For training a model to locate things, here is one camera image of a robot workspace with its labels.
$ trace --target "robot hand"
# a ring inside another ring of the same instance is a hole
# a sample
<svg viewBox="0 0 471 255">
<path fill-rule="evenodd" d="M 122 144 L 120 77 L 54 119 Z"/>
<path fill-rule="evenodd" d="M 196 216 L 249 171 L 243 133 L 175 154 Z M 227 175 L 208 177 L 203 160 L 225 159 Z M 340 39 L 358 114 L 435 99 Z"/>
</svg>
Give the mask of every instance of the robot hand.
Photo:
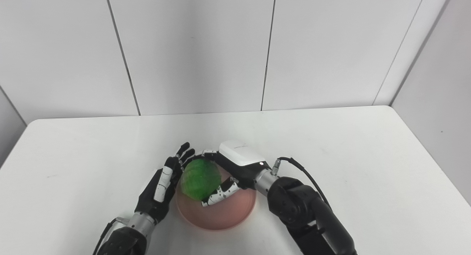
<svg viewBox="0 0 471 255">
<path fill-rule="evenodd" d="M 356 254 L 352 237 L 332 212 L 322 190 L 293 158 L 278 158 L 272 169 L 262 156 L 240 141 L 223 142 L 219 151 L 202 155 L 229 172 L 240 188 L 257 190 L 266 196 L 269 210 L 286 225 L 304 254 Z M 279 177 L 278 168 L 283 160 L 303 171 L 316 190 L 295 178 Z"/>
<path fill-rule="evenodd" d="M 175 156 L 167 158 L 162 168 L 154 171 L 150 181 L 139 195 L 133 217 L 125 221 L 116 218 L 105 228 L 93 255 L 144 255 L 147 252 L 152 231 L 169 211 L 169 203 L 175 194 L 178 181 L 187 161 L 195 155 L 190 144 L 183 144 Z M 125 226 L 114 230 L 101 245 L 114 221 Z"/>
</svg>

